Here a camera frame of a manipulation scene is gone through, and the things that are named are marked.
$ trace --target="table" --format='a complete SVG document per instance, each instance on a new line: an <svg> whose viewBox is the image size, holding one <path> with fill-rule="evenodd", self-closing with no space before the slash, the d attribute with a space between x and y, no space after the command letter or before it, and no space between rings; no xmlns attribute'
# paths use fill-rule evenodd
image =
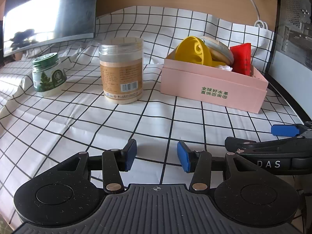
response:
<svg viewBox="0 0 312 234"><path fill-rule="evenodd" d="M263 72L273 39L270 31L195 11L133 6L99 18L96 33L97 38L144 38L144 93L139 101L116 105L105 98L96 40L29 50L23 60L0 69L0 214L13 228L20 224L13 206L18 187L77 152L100 155L103 150L123 148L134 138L138 153L131 171L121 173L125 186L188 186L192 174L180 166L179 140L192 150L205 149L223 157L228 136L276 140L280 138L270 133L271 125L301 123L270 89L259 114L160 93L161 63L184 37L205 34L227 46L251 42L253 64ZM50 52L58 52L68 80L58 95L43 98L32 86L31 60ZM101 187L101 171L91 175L91 181ZM211 187L221 182L222 172L213 172Z"/></svg>

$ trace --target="jar label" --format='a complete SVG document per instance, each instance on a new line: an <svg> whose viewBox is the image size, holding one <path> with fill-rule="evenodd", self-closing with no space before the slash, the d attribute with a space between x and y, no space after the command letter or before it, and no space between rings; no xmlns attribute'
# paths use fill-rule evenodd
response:
<svg viewBox="0 0 312 234"><path fill-rule="evenodd" d="M66 79L64 69L59 69L57 66L44 71L32 73L34 88L37 92L52 90L66 82Z"/></svg>
<svg viewBox="0 0 312 234"><path fill-rule="evenodd" d="M106 97L125 100L142 93L143 60L115 63L100 61L103 90Z"/></svg>

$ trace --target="yellow plastic toy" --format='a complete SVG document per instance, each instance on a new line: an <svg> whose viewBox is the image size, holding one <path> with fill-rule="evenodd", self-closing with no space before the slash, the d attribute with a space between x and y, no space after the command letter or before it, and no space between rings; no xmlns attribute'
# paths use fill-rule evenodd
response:
<svg viewBox="0 0 312 234"><path fill-rule="evenodd" d="M185 38L177 47L175 60L215 67L221 65L213 62L209 48L205 43L194 36Z"/></svg>

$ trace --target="pink box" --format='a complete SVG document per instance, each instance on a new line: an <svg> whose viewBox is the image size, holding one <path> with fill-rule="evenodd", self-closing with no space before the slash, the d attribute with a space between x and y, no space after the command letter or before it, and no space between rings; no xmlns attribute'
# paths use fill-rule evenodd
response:
<svg viewBox="0 0 312 234"><path fill-rule="evenodd" d="M164 62L160 92L252 113L259 113L268 81L254 67L253 77L232 71L174 60Z"/></svg>

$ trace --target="transparent jar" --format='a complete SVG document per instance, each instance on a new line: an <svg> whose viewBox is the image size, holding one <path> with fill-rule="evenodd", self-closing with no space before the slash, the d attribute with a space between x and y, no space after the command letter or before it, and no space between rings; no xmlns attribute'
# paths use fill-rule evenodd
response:
<svg viewBox="0 0 312 234"><path fill-rule="evenodd" d="M143 39L114 38L99 43L103 91L116 104L128 104L143 94Z"/></svg>
<svg viewBox="0 0 312 234"><path fill-rule="evenodd" d="M45 54L32 61L32 81L35 91L41 96L56 95L62 90L66 80L57 53Z"/></svg>

